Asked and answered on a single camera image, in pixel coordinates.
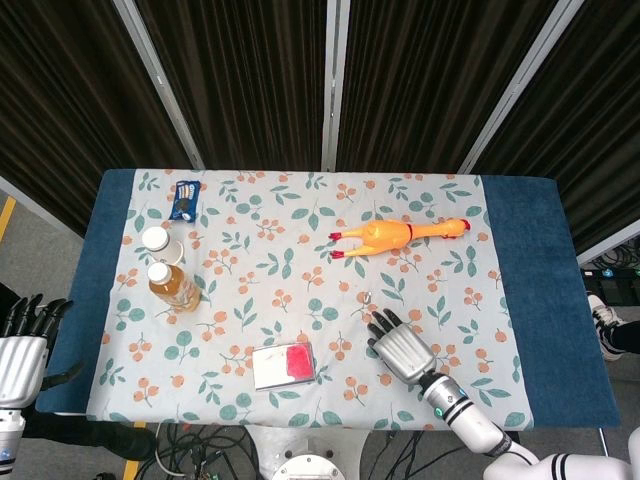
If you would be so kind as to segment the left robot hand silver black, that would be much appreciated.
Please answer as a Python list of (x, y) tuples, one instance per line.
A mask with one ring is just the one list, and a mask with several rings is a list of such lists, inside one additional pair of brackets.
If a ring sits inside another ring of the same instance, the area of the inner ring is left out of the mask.
[(47, 373), (49, 354), (53, 349), (61, 320), (73, 306), (60, 298), (45, 306), (42, 296), (18, 299), (1, 317), (1, 408), (24, 409), (38, 394), (65, 384), (82, 370), (77, 361), (68, 370)]

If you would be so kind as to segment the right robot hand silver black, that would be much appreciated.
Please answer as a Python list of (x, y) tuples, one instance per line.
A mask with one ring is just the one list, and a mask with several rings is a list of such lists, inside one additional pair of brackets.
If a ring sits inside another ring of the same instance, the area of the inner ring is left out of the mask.
[(412, 328), (390, 309), (374, 311), (367, 343), (388, 369), (407, 385), (417, 385), (434, 368), (435, 354)]

